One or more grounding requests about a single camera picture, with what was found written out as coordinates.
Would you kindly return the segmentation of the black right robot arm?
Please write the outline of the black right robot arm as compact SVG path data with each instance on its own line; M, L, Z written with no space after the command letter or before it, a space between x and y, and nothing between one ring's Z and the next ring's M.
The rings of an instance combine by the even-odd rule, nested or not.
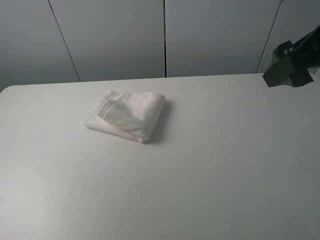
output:
M320 66L320 27L295 43L290 40L275 48L271 64L263 74L268 87L298 88L312 83L309 69Z

